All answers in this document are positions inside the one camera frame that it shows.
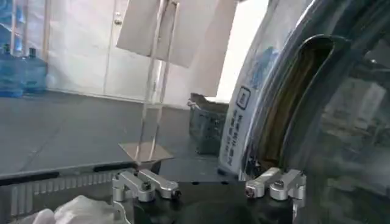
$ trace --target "bolt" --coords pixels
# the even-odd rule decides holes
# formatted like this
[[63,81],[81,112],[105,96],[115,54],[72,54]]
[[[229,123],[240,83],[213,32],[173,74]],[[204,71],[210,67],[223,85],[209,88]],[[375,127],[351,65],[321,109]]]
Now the bolt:
[[282,180],[275,181],[274,185],[275,185],[275,187],[277,187],[279,189],[283,189],[285,187],[285,184]]
[[255,191],[252,188],[245,189],[246,197],[248,198],[254,198],[255,197]]
[[180,190],[173,190],[171,193],[172,200],[178,200],[182,196],[182,192]]
[[149,191],[150,189],[152,189],[151,182],[149,182],[149,181],[143,182],[141,185],[141,189],[142,189],[142,191]]

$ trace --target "concrete floor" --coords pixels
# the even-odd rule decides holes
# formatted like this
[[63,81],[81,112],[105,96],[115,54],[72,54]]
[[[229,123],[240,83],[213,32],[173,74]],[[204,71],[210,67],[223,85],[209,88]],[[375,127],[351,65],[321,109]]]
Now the concrete floor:
[[[0,174],[130,161],[118,144],[137,142],[141,112],[139,103],[53,92],[0,98]],[[150,123],[155,114],[148,115]],[[197,157],[189,115],[163,111],[159,144],[176,158]],[[152,125],[146,130],[150,137]]]

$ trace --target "black crate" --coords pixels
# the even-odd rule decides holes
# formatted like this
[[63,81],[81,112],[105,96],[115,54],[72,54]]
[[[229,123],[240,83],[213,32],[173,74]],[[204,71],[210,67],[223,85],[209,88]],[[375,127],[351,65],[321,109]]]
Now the black crate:
[[219,155],[227,103],[209,102],[203,95],[191,93],[190,136],[200,155]]

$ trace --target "blue water jug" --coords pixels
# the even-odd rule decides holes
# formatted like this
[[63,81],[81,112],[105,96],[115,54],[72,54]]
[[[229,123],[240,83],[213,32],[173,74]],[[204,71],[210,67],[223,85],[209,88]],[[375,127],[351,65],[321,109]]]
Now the blue water jug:
[[24,77],[18,65],[18,59],[10,54],[10,45],[5,44],[0,54],[0,97],[23,95]]

